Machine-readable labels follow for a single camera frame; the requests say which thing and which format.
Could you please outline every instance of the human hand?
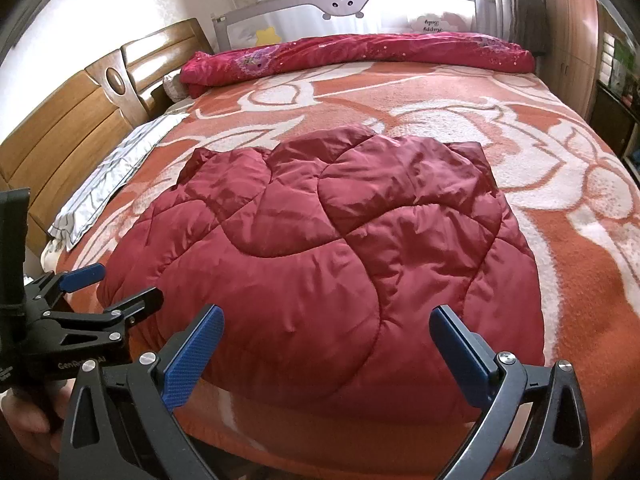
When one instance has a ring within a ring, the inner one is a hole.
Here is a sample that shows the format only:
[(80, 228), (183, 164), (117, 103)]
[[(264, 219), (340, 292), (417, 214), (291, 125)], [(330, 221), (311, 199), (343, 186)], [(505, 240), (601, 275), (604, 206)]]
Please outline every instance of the human hand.
[[(68, 380), (52, 398), (58, 416), (65, 418), (75, 379)], [(49, 421), (44, 412), (29, 400), (17, 397), (12, 390), (2, 398), (0, 410), (14, 435), (28, 453), (46, 463), (56, 463), (62, 437), (62, 428), (49, 434)]]

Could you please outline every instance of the yellow star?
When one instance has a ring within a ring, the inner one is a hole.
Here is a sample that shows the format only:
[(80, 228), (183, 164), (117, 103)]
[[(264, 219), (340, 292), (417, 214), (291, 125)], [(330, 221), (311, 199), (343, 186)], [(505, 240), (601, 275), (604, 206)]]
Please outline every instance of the yellow star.
[(276, 29), (273, 27), (256, 30), (255, 37), (258, 38), (255, 41), (255, 46), (274, 45), (282, 41), (282, 38), (276, 34)]

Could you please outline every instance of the bed sheet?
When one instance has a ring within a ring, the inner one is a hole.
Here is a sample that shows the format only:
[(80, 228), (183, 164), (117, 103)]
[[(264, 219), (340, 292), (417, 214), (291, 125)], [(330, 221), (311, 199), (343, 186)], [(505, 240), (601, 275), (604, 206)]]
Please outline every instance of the bed sheet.
[[(273, 148), (346, 123), (391, 137), (483, 146), (536, 256), (546, 361), (574, 364), (591, 427), (594, 478), (605, 478), (640, 426), (640, 195), (620, 161), (533, 74), (357, 62), (212, 89), (79, 245), (62, 254), (58, 270), (106, 261), (149, 203), (175, 183), (195, 148)], [(101, 310), (94, 289), (76, 292), (70, 302), (82, 312)], [(132, 334), (134, 355), (163, 343)], [(468, 431), (311, 416), (203, 381), (177, 417), (188, 433), (214, 446), (322, 478), (429, 478)], [(514, 428), (503, 459), (516, 434)]]

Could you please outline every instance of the bolt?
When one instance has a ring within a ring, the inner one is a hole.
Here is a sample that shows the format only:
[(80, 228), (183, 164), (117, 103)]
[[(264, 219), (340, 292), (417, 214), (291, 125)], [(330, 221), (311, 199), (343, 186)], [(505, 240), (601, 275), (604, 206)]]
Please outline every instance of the bolt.
[(93, 359), (89, 359), (88, 361), (85, 361), (84, 363), (82, 363), (83, 372), (90, 372), (94, 368), (95, 368), (95, 361)]
[(569, 361), (560, 359), (558, 361), (558, 368), (560, 368), (563, 372), (570, 372), (571, 370), (574, 369), (574, 366)]
[(505, 365), (512, 365), (516, 362), (516, 356), (511, 352), (500, 352), (498, 354), (498, 359), (500, 359), (500, 362)]
[(140, 356), (140, 364), (141, 365), (149, 365), (151, 363), (156, 362), (156, 354), (153, 352), (145, 352)]

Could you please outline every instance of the white wall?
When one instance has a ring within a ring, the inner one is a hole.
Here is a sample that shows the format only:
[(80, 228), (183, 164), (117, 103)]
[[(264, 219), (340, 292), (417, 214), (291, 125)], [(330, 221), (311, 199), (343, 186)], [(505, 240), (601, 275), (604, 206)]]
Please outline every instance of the white wall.
[(172, 23), (196, 17), (215, 45), (211, 14), (232, 0), (51, 0), (0, 66), (0, 142), (69, 76)]

